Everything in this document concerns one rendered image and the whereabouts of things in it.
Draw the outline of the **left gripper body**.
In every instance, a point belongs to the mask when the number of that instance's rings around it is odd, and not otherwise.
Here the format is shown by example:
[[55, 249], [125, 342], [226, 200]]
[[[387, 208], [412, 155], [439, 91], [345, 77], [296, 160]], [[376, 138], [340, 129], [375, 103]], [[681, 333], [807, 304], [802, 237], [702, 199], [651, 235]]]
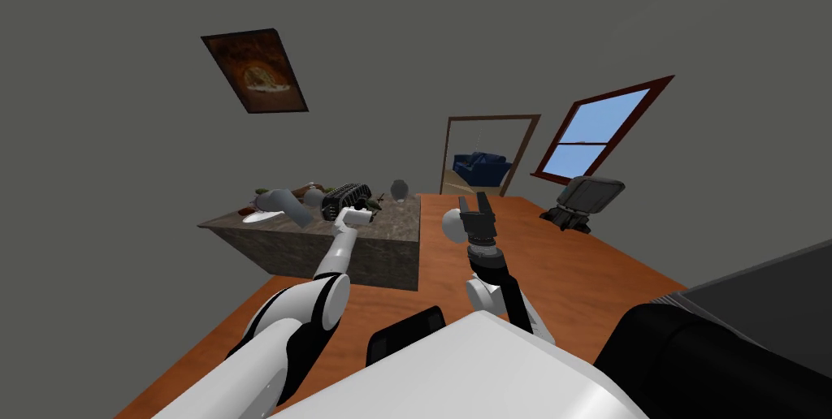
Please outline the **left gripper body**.
[[344, 207], [340, 210], [334, 222], [335, 233], [354, 233], [356, 230], [351, 225], [367, 225], [373, 218], [373, 213], [369, 209], [355, 209], [354, 207]]

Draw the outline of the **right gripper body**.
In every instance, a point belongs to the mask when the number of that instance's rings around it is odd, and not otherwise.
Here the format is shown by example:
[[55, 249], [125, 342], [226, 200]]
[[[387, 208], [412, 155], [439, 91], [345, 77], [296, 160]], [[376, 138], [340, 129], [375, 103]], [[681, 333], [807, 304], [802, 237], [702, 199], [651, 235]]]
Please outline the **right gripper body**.
[[461, 212], [460, 218], [469, 244], [479, 247], [496, 245], [496, 215], [492, 211]]

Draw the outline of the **white round ball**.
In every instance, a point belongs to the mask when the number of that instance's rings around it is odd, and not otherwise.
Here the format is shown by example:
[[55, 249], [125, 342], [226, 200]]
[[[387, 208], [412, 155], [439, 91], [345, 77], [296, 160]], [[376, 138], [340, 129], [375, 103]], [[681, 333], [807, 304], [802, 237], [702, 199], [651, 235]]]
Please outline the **white round ball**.
[[454, 243], [466, 242], [469, 239], [458, 208], [450, 209], [443, 215], [441, 227], [445, 237]]

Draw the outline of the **blue sofa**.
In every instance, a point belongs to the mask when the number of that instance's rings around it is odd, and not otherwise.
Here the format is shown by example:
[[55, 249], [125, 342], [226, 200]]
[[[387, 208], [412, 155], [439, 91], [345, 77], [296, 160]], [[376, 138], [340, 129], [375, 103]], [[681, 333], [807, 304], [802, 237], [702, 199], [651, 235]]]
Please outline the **blue sofa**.
[[498, 188], [513, 163], [506, 156], [474, 152], [453, 156], [453, 171], [469, 186]]

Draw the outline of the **grey marble table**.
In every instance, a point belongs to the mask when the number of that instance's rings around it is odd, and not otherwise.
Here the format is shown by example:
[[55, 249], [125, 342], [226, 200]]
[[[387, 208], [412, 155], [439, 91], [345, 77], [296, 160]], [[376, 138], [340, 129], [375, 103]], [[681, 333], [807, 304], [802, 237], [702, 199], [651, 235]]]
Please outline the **grey marble table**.
[[[373, 222], [357, 225], [357, 240], [348, 267], [352, 283], [417, 291], [419, 273], [419, 197], [397, 203], [384, 199]], [[230, 213], [201, 224], [268, 274], [310, 279], [333, 242], [332, 223], [313, 212], [314, 220], [299, 227], [276, 217], [247, 223]]]

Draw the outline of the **grey mug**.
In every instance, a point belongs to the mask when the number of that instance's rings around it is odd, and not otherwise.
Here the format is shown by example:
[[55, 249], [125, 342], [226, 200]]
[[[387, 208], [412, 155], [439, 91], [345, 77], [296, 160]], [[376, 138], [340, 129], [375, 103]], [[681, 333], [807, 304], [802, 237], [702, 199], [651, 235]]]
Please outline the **grey mug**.
[[311, 213], [288, 189], [273, 189], [258, 194], [253, 199], [253, 206], [263, 212], [282, 212], [302, 228], [307, 227], [314, 221]]

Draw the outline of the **grey and black chair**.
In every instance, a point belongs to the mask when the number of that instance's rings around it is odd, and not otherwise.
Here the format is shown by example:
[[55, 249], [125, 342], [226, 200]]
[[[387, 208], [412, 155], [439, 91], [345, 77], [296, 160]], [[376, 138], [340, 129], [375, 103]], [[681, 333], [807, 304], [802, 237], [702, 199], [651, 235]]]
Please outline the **grey and black chair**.
[[619, 180], [594, 176], [572, 179], [557, 197], [556, 205], [539, 217], [558, 226], [561, 231], [575, 230], [590, 234], [587, 225], [591, 214], [597, 214], [608, 206], [626, 185]]

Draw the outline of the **red framed window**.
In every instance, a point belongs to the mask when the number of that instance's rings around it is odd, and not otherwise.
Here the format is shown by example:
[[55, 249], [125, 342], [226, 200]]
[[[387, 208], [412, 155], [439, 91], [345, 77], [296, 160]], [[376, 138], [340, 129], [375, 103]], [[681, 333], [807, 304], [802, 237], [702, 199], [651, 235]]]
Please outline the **red framed window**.
[[593, 175], [673, 78], [664, 76], [575, 102], [531, 176], [566, 185]]

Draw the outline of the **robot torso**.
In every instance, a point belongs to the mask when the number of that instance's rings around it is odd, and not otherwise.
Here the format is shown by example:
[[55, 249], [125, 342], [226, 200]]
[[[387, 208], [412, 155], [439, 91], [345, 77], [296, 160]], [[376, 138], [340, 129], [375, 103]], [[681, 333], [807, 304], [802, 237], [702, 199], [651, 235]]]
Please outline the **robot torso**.
[[269, 419], [648, 419], [593, 365], [478, 311]]

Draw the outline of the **brown framed wall picture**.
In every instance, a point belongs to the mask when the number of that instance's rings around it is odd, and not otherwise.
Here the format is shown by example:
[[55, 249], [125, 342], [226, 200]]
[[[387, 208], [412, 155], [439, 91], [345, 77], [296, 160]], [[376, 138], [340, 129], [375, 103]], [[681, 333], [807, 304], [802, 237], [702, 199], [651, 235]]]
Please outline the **brown framed wall picture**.
[[309, 110], [276, 29], [211, 34], [201, 40], [247, 113]]

